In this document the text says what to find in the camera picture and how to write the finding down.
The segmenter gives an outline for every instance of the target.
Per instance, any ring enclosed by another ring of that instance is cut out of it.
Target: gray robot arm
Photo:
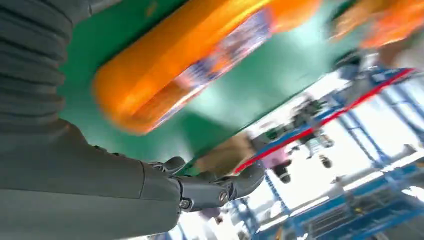
[[[182,210],[220,207],[257,187],[176,177],[89,145],[59,119],[59,66],[73,27],[117,0],[0,0],[0,239],[123,239],[168,231]]]

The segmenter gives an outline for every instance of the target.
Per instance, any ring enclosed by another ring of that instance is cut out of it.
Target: green surface
[[[68,63],[62,68],[67,76],[59,90],[66,96],[62,117],[76,124],[90,144],[145,161],[172,156],[191,160],[315,82],[360,39],[356,32],[337,44],[328,41],[336,6],[326,1],[310,21],[275,35],[158,129],[146,136],[120,132],[94,103],[94,73],[183,2],[125,0],[75,29]]]

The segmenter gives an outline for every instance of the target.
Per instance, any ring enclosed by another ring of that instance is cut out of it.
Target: orange object
[[[190,0],[102,66],[94,95],[112,122],[145,134],[272,33],[306,21],[319,3]]]
[[[346,34],[386,9],[389,6],[388,4],[388,0],[358,0],[336,19],[335,31],[332,37],[336,40],[342,39]]]
[[[423,0],[397,0],[383,12],[361,47],[378,48],[403,40],[423,24]]]

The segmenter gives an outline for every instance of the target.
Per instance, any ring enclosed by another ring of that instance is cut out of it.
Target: product label
[[[371,74],[371,82],[377,86],[383,82],[386,82],[397,75],[399,75],[401,72],[407,70],[407,68],[395,68],[395,69],[386,69],[382,67],[378,67],[376,70],[374,70]],[[405,77],[399,78],[399,81],[405,80]]]
[[[158,121],[160,125],[180,110],[208,83],[228,72],[235,64],[262,45],[272,35],[271,18],[267,9],[261,9],[228,34],[210,55],[193,63],[174,81],[191,93],[177,102]]]

